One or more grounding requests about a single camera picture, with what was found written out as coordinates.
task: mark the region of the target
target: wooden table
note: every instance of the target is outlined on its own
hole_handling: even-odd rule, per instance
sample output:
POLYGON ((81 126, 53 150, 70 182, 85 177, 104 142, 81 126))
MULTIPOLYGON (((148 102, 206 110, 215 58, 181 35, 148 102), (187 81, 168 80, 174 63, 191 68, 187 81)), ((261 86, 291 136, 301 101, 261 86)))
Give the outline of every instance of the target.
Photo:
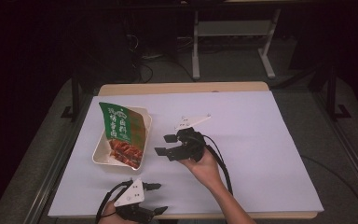
POLYGON ((141 203, 149 209, 169 206, 156 218, 223 218, 209 191, 182 164, 154 151, 154 147, 169 147, 163 135, 175 133, 173 126, 180 115, 205 113, 212 118, 195 129, 219 146, 234 196, 251 217, 313 218, 324 210, 265 83, 165 83, 101 88, 91 102, 48 215, 94 217, 107 191, 131 177, 141 177, 162 185, 147 191, 141 203), (139 175, 109 173, 92 162, 103 132, 99 102, 149 111, 152 128, 139 175))

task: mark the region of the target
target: left hand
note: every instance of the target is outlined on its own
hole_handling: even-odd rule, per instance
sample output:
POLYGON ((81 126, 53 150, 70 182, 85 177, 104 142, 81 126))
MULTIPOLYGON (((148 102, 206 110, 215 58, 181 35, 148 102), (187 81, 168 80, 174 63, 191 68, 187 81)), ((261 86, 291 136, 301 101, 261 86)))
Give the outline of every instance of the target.
MULTIPOLYGON (((113 201, 109 201, 104 210, 103 210, 103 216, 109 215, 116 212, 116 208, 113 201)), ((101 217, 98 224, 136 224, 137 222, 124 220, 122 217, 120 217, 118 214, 113 214, 109 217, 101 217)))

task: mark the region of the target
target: right hand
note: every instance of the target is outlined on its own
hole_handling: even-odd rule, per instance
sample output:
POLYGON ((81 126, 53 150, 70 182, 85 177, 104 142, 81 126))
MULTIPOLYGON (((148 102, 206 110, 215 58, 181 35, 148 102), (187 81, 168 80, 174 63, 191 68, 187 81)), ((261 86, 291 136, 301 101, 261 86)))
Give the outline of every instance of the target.
POLYGON ((204 153, 199 161, 192 159, 179 161, 203 184, 210 189, 216 185, 223 185, 220 178, 219 169, 216 160, 208 149, 203 149, 204 153))

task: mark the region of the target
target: hand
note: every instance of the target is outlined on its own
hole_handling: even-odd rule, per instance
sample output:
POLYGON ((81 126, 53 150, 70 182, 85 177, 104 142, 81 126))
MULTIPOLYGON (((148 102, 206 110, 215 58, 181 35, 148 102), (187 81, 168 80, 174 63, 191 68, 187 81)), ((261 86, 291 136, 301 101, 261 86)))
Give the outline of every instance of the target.
POLYGON ((204 149, 201 160, 195 162, 192 159, 179 161, 203 184, 207 189, 223 185, 220 178, 217 162, 208 149, 204 149))
MULTIPOLYGON (((112 214, 116 212, 116 208, 113 201, 110 201, 106 204, 103 210, 103 216, 112 214)), ((112 216, 108 217, 101 217, 98 224, 136 224, 137 222, 124 220, 118 214, 113 214, 112 216)))

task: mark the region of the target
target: dark background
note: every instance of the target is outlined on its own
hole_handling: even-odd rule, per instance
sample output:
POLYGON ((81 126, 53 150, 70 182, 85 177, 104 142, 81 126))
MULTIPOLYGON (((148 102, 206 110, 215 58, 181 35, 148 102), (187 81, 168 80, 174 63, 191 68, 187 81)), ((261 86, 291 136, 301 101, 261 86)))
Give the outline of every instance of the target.
MULTIPOLYGON (((75 70, 86 91, 104 83, 131 82, 136 78, 131 62, 138 59, 126 50, 125 34, 129 29, 139 36, 143 47, 158 48, 173 58, 176 36, 192 35, 189 11, 140 11, 134 14, 134 21, 123 25, 126 12, 93 16, 62 10, 70 6, 106 6, 104 1, 80 2, 0 1, 0 198, 54 97, 75 70), (93 52, 92 58, 76 48, 70 34, 76 34, 72 36, 77 37, 80 47, 93 52), (106 46, 109 39, 116 44, 106 46), (97 44, 87 49, 90 43, 97 44), (100 50, 104 48, 113 48, 120 57, 104 54, 100 50), (106 67, 101 64, 103 60, 114 65, 106 67), (113 79, 105 74, 113 74, 113 79)), ((243 14, 225 9, 207 10, 201 16, 206 20, 248 19, 243 14)), ((264 15, 269 17, 270 9, 261 7, 246 13, 254 19, 264 15)), ((358 98, 358 3, 284 7, 275 38, 288 36, 298 40, 292 68, 308 68, 334 52, 338 76, 352 86, 358 98)))

